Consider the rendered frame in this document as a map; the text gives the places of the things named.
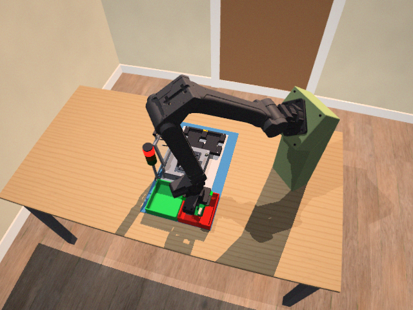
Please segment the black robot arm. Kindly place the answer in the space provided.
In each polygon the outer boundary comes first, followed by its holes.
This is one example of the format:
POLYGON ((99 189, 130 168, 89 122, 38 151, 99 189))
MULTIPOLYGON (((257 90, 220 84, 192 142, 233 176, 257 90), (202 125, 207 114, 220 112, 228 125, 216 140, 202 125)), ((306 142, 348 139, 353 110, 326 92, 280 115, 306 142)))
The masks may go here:
POLYGON ((182 74, 159 92, 151 94, 145 107, 156 133, 165 140, 186 173, 170 182, 169 187, 174 198, 186 194, 183 212, 187 215, 194 215, 198 201, 203 201, 203 186, 207 179, 180 126, 189 114, 206 114, 249 123, 261 128, 268 138, 281 133, 295 136, 308 132, 305 100, 302 98, 279 105, 270 98, 248 101, 202 87, 182 74))

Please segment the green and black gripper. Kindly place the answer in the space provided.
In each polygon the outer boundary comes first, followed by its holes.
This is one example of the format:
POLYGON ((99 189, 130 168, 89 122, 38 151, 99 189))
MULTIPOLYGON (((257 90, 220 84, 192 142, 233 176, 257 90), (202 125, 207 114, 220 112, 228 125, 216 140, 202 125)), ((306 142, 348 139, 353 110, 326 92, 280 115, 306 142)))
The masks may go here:
MULTIPOLYGON (((198 201, 198 203, 203 204, 205 206, 209 206, 213 192, 211 191, 211 188, 209 187, 203 186, 203 188, 205 188, 205 195, 204 195, 203 201, 202 202, 198 201)), ((186 194, 182 195, 181 199, 186 200, 186 194)))

